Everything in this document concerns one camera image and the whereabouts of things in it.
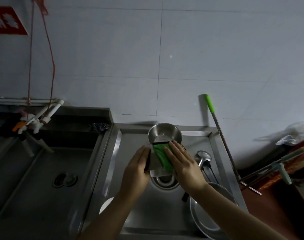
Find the red sign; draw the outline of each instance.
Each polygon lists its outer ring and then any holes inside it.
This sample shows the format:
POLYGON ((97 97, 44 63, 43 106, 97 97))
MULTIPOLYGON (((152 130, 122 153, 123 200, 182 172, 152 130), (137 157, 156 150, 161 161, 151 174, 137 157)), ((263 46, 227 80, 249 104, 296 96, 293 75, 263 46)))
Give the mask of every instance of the red sign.
POLYGON ((13 7, 0 6, 0 34, 27 35, 13 7))

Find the forearm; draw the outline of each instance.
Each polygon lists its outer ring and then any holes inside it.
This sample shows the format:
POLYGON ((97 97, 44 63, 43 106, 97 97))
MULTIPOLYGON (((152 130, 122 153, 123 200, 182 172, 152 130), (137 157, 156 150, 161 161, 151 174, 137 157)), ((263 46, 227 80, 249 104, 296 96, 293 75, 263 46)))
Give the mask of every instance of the forearm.
POLYGON ((86 228, 79 240, 116 239, 136 200, 119 193, 106 209, 86 228))
POLYGON ((210 185, 206 185, 204 190, 194 194, 194 199, 231 239, 286 239, 230 202, 210 185))

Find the person's left hand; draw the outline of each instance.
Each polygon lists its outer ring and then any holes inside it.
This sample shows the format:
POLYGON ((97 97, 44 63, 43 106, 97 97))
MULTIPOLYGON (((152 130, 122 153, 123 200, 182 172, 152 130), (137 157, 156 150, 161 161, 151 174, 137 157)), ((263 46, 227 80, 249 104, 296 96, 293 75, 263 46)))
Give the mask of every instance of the person's left hand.
POLYGON ((131 200, 137 200, 147 184, 150 181, 150 172, 144 172, 146 160, 150 154, 151 149, 142 146, 136 151, 129 164, 126 166, 121 189, 119 194, 122 197, 129 197, 131 200))

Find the sink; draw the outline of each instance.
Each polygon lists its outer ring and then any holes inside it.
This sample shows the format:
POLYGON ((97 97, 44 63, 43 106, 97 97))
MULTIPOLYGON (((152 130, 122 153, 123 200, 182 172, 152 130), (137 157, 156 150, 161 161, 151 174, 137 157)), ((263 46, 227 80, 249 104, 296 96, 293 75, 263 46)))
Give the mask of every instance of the sink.
POLYGON ((96 109, 60 108, 38 133, 54 152, 28 137, 33 157, 18 138, 0 136, 0 239, 77 235, 111 131, 90 132, 93 122, 110 123, 96 109))
MULTIPOLYGON (((147 133, 150 127, 149 125, 114 125, 83 230, 97 217, 102 204, 119 191, 122 175, 129 160, 141 145, 149 144, 147 133)), ((218 151, 218 144, 215 141, 216 128, 181 126, 179 129, 183 134, 182 145, 190 155, 197 159, 196 152, 205 150, 212 156, 212 169, 219 183, 227 188, 237 199, 238 204, 246 210, 234 175, 226 173, 229 169, 230 172, 233 173, 233 171, 227 155, 224 151, 218 151)), ((215 182, 210 170, 206 169, 206 174, 210 181, 215 182)), ((171 176, 152 178, 126 219, 120 239, 133 237, 140 239, 139 236, 142 239, 204 238, 205 236, 198 230, 192 219, 189 202, 182 201, 183 195, 184 190, 176 184, 175 180, 171 181, 171 176)))

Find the green cloth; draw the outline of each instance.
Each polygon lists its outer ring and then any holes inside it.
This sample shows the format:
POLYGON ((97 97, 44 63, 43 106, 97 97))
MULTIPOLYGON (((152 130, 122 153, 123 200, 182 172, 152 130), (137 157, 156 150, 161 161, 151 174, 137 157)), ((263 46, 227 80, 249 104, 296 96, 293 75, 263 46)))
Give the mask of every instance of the green cloth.
POLYGON ((172 149, 169 146, 169 143, 165 142, 165 143, 153 144, 154 153, 160 160, 164 170, 167 170, 167 171, 174 170, 172 163, 169 161, 168 157, 166 156, 166 153, 163 150, 164 147, 167 147, 168 149, 170 149, 172 151, 172 149))

